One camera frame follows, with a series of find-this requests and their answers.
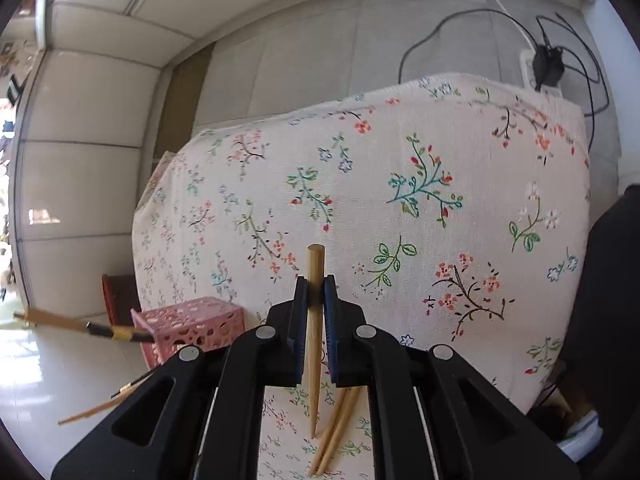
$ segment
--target power strip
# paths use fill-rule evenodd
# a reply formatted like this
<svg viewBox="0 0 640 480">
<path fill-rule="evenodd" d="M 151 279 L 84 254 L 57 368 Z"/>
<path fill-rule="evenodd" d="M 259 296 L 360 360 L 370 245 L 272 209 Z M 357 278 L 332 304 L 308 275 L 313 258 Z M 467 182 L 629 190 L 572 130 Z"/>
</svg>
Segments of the power strip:
<svg viewBox="0 0 640 480">
<path fill-rule="evenodd" d="M 533 57 L 536 55 L 533 50 L 527 48 L 520 52 L 520 70 L 522 71 L 522 82 L 524 88 L 536 89 L 536 77 L 533 75 Z M 559 86 L 542 85 L 541 93 L 562 97 L 562 90 Z"/>
</svg>

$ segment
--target plug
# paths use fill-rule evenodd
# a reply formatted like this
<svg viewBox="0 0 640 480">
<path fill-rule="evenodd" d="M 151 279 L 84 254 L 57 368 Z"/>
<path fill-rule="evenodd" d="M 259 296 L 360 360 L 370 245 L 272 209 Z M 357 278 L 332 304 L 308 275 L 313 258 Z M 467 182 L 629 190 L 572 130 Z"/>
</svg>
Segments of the plug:
<svg viewBox="0 0 640 480">
<path fill-rule="evenodd" d="M 533 58 L 536 92 L 540 92 L 542 85 L 558 86 L 562 74 L 564 74 L 562 50 L 558 47 L 551 48 L 541 44 L 537 45 L 536 55 Z"/>
</svg>

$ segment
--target white floral fabric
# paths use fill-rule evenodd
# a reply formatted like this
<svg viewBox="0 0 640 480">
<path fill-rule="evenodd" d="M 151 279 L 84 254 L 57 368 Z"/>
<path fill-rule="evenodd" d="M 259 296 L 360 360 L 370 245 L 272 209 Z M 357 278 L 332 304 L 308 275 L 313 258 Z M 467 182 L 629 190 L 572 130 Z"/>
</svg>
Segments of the white floral fabric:
<svg viewBox="0 0 640 480">
<path fill-rule="evenodd" d="M 321 243 L 368 322 L 415 348 L 452 345 L 525 412 L 571 313 L 588 163 L 576 105 L 471 75 L 203 130 L 165 156 L 136 210 L 140 302 L 217 296 L 250 328 L 292 298 Z M 324 371 L 320 430 L 336 397 Z M 263 415 L 258 474 L 306 478 L 305 388 L 268 388 Z M 325 476 L 373 478 L 365 395 Z"/>
</svg>

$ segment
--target silver screw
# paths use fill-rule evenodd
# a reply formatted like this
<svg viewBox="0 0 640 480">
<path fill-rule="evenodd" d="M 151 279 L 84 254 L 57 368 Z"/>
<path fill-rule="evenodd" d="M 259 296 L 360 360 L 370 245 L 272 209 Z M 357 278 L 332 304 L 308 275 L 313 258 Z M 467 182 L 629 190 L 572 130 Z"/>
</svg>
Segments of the silver screw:
<svg viewBox="0 0 640 480">
<path fill-rule="evenodd" d="M 433 349 L 433 355 L 443 361 L 448 361 L 453 357 L 453 350 L 448 345 L 437 345 Z"/>
<path fill-rule="evenodd" d="M 359 327 L 357 327 L 356 329 L 356 334 L 359 337 L 363 337 L 365 339 L 370 339 L 373 336 L 375 336 L 377 333 L 377 330 L 375 327 L 371 326 L 371 325 L 360 325 Z"/>
<path fill-rule="evenodd" d="M 194 361 L 200 355 L 200 350 L 196 346 L 185 346 L 178 355 L 182 361 Z"/>
<path fill-rule="evenodd" d="M 276 329 L 270 325 L 262 325 L 258 327 L 258 330 L 255 331 L 255 336 L 258 339 L 271 339 L 276 335 Z"/>
</svg>

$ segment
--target pink basket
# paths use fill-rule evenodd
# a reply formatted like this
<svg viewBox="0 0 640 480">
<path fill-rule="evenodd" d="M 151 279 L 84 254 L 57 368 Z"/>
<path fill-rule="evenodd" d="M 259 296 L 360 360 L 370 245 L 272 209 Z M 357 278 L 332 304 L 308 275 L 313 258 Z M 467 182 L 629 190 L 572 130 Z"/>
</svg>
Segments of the pink basket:
<svg viewBox="0 0 640 480">
<path fill-rule="evenodd" d="M 136 327 L 154 337 L 154 343 L 140 343 L 149 368 L 164 364 L 183 345 L 213 350 L 230 345 L 244 332 L 242 307 L 211 297 L 144 312 L 132 309 L 131 317 Z"/>
</svg>

